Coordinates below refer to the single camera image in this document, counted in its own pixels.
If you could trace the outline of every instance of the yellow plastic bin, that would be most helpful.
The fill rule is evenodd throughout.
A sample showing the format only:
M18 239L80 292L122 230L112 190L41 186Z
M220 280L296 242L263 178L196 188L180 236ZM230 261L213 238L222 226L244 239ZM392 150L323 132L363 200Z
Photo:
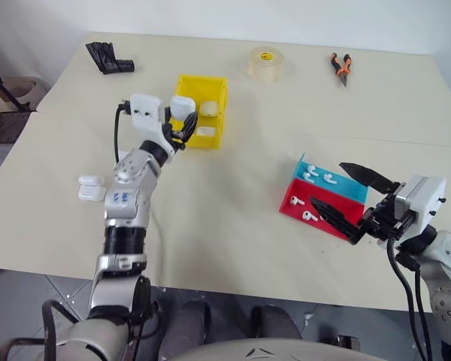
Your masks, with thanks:
M218 104L215 117L198 115L197 127L187 142L188 147L220 148L222 131L224 130L224 115L227 104L227 78L226 77L200 77L195 75L179 75L175 94L188 96L194 99L196 109L199 110L202 102L214 101ZM174 130L181 130L183 122L171 118Z

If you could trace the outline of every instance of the pliers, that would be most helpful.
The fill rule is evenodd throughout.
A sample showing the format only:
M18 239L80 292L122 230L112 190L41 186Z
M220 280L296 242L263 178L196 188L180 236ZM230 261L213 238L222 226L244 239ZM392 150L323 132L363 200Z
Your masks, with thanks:
M339 63L339 60L337 60L337 54L333 53L331 54L331 64L334 66L334 69L336 71L336 75L341 79L341 82L344 86L347 85L347 75L351 74L351 64L352 59L349 54L346 54L344 56L344 66L341 66Z

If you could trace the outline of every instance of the tape roll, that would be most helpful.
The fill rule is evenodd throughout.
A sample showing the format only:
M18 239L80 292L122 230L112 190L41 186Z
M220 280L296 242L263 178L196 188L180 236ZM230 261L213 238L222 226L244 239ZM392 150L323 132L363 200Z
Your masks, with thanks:
M284 56L273 47L257 47L250 52L247 75L254 80L271 83L282 72Z

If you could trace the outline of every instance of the white table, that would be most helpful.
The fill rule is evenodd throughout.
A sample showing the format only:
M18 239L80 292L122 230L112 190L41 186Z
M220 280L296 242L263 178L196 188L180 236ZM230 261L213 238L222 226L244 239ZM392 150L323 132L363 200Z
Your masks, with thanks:
M332 171L345 161L395 181L446 176L448 202L434 226L451 231L451 93L430 57L348 50L344 89L330 48L275 44L284 76L264 85L241 72L256 43L97 33L89 41L112 41L137 70L104 76L81 47L40 103L0 169L1 268L91 278L103 204L77 199L77 177L103 174L110 184L117 103L133 92L169 99L179 73L210 74L229 79L222 149L187 149L164 167L146 240L152 282L406 309L374 240L353 247L278 208L306 151ZM120 126L124 149L138 146L129 123ZM371 191L368 204L380 199Z

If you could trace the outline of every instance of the floor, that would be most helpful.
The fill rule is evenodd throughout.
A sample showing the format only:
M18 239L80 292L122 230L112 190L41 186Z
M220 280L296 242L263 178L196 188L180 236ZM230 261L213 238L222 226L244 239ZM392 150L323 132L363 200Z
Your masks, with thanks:
M58 300L79 318L86 317L90 289L91 283L87 280L0 271L0 345L14 337L43 337L41 304L47 299ZM289 313L305 340L316 341L319 331L327 327L335 329L340 335L359 338L361 351L364 353L387 360L419 360L406 312L156 287L153 288L153 299L158 299L161 305L165 305L165 313L169 316L189 300L206 301L211 309L211 332L215 341L245 338L247 335L238 331L237 325L247 324L252 308L257 305L276 305ZM313 316L304 322L311 313ZM439 338L434 332L432 317L430 314L428 316L430 329L433 329L431 337L434 358L441 359ZM155 338L141 343L137 360L156 361L156 352L166 323L162 324L162 332ZM67 327L68 321L57 316L57 333L63 332ZM153 325L147 324L146 331L147 327L151 329ZM15 347L9 359L34 360L40 352L41 347Z

